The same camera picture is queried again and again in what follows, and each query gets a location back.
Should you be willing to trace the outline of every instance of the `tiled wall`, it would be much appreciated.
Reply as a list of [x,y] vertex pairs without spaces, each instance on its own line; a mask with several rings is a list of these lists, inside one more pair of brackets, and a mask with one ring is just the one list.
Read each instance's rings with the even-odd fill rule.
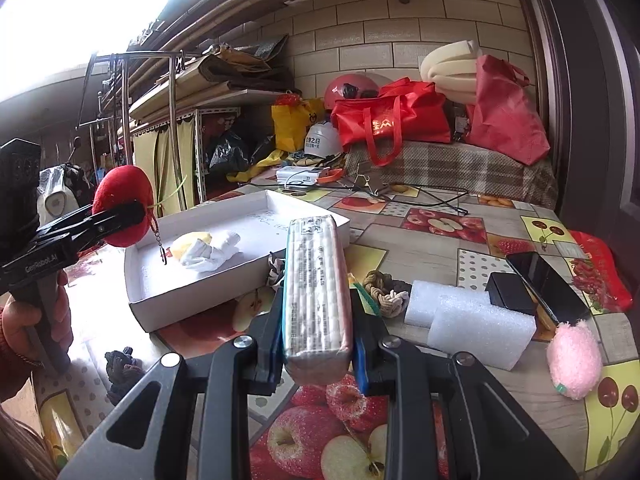
[[508,59],[535,82],[518,0],[297,0],[221,40],[239,44],[285,32],[286,63],[304,97],[321,97],[343,72],[419,80],[424,56],[459,40],[478,41],[484,53]]

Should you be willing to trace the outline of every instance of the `bright light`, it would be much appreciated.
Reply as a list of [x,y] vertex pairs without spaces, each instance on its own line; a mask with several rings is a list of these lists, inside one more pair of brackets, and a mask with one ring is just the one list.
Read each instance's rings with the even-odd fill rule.
[[126,50],[167,0],[7,0],[0,7],[0,101],[91,53]]

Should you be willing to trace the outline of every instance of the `hair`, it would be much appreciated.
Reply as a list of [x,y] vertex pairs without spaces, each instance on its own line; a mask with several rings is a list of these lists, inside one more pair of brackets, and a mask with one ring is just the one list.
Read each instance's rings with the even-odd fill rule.
[[0,438],[0,462],[4,453],[9,460],[19,462],[18,470],[30,470],[33,478],[38,480],[56,480],[56,469],[44,439],[29,426],[15,420],[0,405],[0,437],[5,439],[13,449],[2,449]]

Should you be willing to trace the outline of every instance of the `black box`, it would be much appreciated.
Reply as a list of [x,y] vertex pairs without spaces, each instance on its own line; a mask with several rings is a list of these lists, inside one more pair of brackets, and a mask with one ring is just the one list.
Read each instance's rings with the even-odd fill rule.
[[485,290],[489,293],[489,299],[495,306],[503,306],[530,316],[534,316],[536,313],[536,304],[517,274],[492,272]]

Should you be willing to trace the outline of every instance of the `red sleeve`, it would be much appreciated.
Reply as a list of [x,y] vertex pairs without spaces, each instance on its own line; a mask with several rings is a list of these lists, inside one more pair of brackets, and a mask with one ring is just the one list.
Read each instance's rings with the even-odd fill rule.
[[10,399],[24,386],[33,367],[11,350],[2,331],[2,311],[0,306],[0,402]]

